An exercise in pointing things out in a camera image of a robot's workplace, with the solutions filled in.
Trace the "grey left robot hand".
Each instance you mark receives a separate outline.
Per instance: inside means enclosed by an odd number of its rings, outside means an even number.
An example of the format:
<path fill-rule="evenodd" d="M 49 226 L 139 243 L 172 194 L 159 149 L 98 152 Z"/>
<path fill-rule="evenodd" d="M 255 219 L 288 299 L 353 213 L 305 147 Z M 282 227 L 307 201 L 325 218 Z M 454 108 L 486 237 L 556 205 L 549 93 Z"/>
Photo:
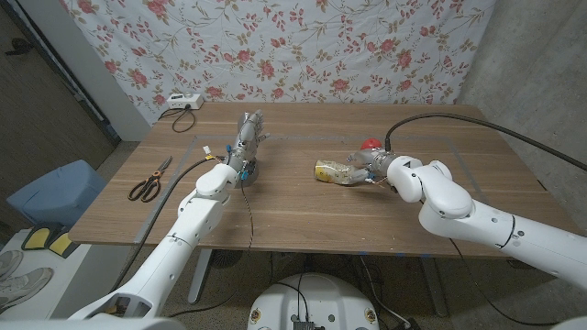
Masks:
<path fill-rule="evenodd" d="M 256 159 L 259 144 L 271 134 L 263 134 L 264 116 L 260 109 L 254 113 L 245 112 L 238 121 L 238 133 L 228 152 L 226 165 L 241 173 Z"/>

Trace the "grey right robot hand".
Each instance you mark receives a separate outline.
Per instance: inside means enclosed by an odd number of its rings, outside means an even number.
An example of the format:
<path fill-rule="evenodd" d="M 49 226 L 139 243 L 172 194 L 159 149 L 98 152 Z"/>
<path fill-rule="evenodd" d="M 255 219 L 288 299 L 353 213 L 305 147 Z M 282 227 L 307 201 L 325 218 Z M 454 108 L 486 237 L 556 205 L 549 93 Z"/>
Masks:
<path fill-rule="evenodd" d="M 385 176 L 392 156 L 385 149 L 366 148 L 348 156 L 348 162 L 355 161 L 360 167 L 348 166 L 342 171 L 340 184 L 352 185 L 366 180 L 372 180 L 377 175 Z"/>

